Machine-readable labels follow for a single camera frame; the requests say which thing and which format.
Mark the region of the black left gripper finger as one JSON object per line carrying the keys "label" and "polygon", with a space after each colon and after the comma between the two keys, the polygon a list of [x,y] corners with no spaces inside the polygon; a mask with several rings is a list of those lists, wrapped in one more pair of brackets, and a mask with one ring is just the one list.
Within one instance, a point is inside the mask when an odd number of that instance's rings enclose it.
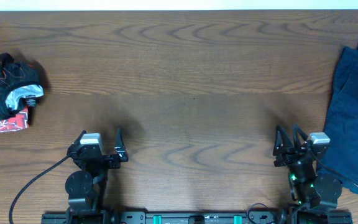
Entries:
{"label": "black left gripper finger", "polygon": [[83,135],[86,134],[86,131],[85,130],[82,130],[82,132],[80,133],[80,135],[73,141],[73,145],[77,145],[77,144],[80,144],[80,141],[83,137]]}
{"label": "black left gripper finger", "polygon": [[129,160],[129,156],[126,151],[126,147],[124,145],[124,141],[122,139],[122,133],[120,129],[118,129],[116,133],[114,149],[116,150],[116,154],[121,162],[127,162]]}

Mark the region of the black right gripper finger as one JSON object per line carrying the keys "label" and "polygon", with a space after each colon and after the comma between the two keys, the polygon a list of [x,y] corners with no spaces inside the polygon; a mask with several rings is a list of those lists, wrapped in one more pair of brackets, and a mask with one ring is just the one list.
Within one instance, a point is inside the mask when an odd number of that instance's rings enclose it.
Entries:
{"label": "black right gripper finger", "polygon": [[301,146],[308,139],[308,135],[297,124],[292,126],[292,130],[294,148],[301,149]]}
{"label": "black right gripper finger", "polygon": [[273,156],[280,154],[293,154],[295,151],[294,144],[288,137],[287,132],[282,126],[277,126],[275,130],[275,143],[273,147]]}

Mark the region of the black cycling jersey orange lines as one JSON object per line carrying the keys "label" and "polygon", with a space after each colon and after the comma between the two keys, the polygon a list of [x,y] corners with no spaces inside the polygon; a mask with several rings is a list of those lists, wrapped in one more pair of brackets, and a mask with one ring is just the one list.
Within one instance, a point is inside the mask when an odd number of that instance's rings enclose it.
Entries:
{"label": "black cycling jersey orange lines", "polygon": [[35,106],[44,95],[39,74],[31,65],[0,54],[0,121],[15,117],[26,106]]}

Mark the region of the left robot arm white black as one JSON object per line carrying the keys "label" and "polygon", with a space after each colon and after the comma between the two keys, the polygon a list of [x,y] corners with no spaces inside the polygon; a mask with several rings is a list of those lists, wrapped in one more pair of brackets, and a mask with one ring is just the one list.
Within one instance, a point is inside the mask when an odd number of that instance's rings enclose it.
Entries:
{"label": "left robot arm white black", "polygon": [[67,150],[67,155],[80,168],[65,182],[69,208],[67,223],[119,223],[117,212],[103,207],[108,171],[118,169],[129,160],[121,130],[116,133],[114,154],[103,154],[99,133],[82,131]]}

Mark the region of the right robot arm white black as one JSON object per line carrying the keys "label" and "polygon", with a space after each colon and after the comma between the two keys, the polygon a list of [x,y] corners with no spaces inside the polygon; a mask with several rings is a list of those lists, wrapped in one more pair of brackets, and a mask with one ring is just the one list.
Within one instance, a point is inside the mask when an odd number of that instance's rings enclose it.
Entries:
{"label": "right robot arm white black", "polygon": [[330,174],[317,174],[314,168],[314,162],[324,157],[329,144],[330,138],[324,132],[306,134],[295,124],[290,139],[282,126],[276,127],[273,164],[288,168],[291,198],[296,203],[281,209],[275,223],[352,223],[350,212],[337,209],[342,182]]}

